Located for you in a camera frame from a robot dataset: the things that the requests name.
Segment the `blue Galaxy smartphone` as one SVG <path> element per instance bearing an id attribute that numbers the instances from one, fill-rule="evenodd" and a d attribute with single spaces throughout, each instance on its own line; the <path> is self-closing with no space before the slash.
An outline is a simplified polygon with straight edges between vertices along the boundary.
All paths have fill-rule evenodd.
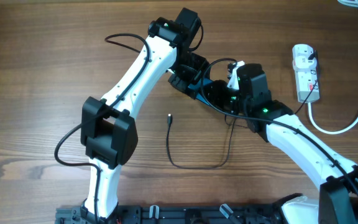
<path id="1" fill-rule="evenodd" d="M 208 105 L 208 102 L 205 100 L 204 97 L 206 95 L 206 90 L 204 88 L 212 84 L 212 82 L 213 81 L 209 78 L 205 78 L 204 80 L 199 80 L 198 83 L 195 85 L 189 84 L 187 87 L 189 97 Z"/>

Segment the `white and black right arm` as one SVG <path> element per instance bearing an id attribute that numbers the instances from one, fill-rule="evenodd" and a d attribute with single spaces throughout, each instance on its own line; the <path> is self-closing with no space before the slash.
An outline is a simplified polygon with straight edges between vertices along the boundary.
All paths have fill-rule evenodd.
<path id="1" fill-rule="evenodd" d="M 229 87 L 207 83 L 212 65 L 200 78 L 200 94 L 216 111 L 247 121 L 248 128 L 288 155 L 319 191 L 318 200 L 294 194 L 279 205 L 284 223 L 358 223 L 358 165 L 310 132 L 293 111 L 273 100 L 261 65 L 229 62 Z"/>

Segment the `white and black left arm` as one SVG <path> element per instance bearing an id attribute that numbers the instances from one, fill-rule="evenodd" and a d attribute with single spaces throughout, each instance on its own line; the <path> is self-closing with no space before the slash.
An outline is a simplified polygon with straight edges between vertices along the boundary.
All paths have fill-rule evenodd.
<path id="1" fill-rule="evenodd" d="M 152 21 L 138 57 L 121 80 L 101 99 L 89 97 L 83 104 L 81 123 L 70 130 L 55 147 L 55 160 L 63 143 L 76 131 L 85 146 L 91 168 L 89 194 L 69 217 L 57 210 L 57 223 L 116 223 L 117 185 L 122 166 L 130 159 L 138 135 L 135 119 L 150 91 L 166 72 L 169 83 L 178 91 L 196 98 L 201 74 L 208 66 L 196 55 L 191 43 L 203 26 L 198 14 L 183 8 L 172 21 L 162 17 Z"/>

